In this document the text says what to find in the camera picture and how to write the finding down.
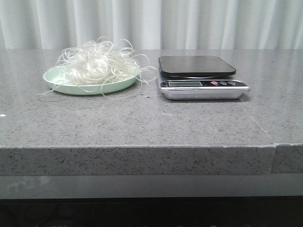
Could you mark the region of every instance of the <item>speckled stone surface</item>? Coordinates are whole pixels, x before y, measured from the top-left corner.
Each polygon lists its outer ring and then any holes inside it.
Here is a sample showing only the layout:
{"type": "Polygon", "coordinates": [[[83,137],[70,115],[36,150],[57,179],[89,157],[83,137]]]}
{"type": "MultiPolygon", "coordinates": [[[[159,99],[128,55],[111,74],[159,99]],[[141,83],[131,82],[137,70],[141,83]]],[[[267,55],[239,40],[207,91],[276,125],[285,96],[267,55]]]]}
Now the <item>speckled stone surface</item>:
{"type": "Polygon", "coordinates": [[[250,175],[268,174],[274,148],[3,149],[0,174],[250,175]]]}
{"type": "Polygon", "coordinates": [[[303,143],[303,51],[137,52],[156,68],[163,55],[221,57],[237,69],[233,78],[251,87],[231,101],[167,100],[156,81],[127,99],[40,96],[49,90],[42,75],[60,53],[0,50],[0,175],[291,171],[275,162],[276,149],[303,143]]]}
{"type": "Polygon", "coordinates": [[[280,144],[276,147],[272,173],[302,173],[303,146],[280,144]]]}

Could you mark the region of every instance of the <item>digital scale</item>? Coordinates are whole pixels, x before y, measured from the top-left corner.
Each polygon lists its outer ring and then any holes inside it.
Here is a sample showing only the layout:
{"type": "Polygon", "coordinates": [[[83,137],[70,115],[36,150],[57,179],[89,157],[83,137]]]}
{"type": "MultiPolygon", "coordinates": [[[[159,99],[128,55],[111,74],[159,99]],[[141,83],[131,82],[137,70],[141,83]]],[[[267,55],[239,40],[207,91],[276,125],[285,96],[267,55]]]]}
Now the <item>digital scale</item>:
{"type": "Polygon", "coordinates": [[[250,90],[243,82],[228,79],[236,69],[219,57],[163,56],[159,68],[160,90],[167,99],[239,99],[250,90]]]}

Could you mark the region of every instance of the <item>white curtain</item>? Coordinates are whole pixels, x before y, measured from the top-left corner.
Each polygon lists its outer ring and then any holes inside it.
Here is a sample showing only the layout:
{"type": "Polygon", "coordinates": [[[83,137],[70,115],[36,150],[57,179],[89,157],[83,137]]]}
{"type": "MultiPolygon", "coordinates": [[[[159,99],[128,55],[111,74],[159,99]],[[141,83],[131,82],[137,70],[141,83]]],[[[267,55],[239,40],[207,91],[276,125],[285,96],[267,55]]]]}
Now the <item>white curtain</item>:
{"type": "Polygon", "coordinates": [[[303,0],[0,0],[0,48],[303,49],[303,0]]]}

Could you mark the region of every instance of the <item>digital display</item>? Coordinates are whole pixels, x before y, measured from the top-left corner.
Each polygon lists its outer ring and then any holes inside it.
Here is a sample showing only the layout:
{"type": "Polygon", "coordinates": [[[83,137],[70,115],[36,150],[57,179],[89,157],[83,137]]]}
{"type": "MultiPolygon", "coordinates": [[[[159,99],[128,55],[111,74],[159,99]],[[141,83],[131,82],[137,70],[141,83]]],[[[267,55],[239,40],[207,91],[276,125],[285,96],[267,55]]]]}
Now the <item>digital display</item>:
{"type": "Polygon", "coordinates": [[[170,81],[170,87],[201,87],[200,81],[170,81]]]}

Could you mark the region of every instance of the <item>plate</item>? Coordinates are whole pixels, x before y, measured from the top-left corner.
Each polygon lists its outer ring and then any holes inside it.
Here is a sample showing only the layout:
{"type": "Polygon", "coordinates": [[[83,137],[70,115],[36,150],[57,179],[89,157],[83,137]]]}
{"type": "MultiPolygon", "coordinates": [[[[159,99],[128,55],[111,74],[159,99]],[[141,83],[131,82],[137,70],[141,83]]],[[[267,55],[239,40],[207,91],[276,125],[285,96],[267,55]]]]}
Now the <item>plate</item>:
{"type": "Polygon", "coordinates": [[[136,81],[136,76],[133,76],[129,79],[103,85],[62,85],[64,82],[60,77],[61,70],[62,67],[52,68],[43,75],[43,79],[47,82],[51,89],[55,88],[55,91],[69,95],[87,96],[111,93],[123,90],[131,86],[136,81]]]}

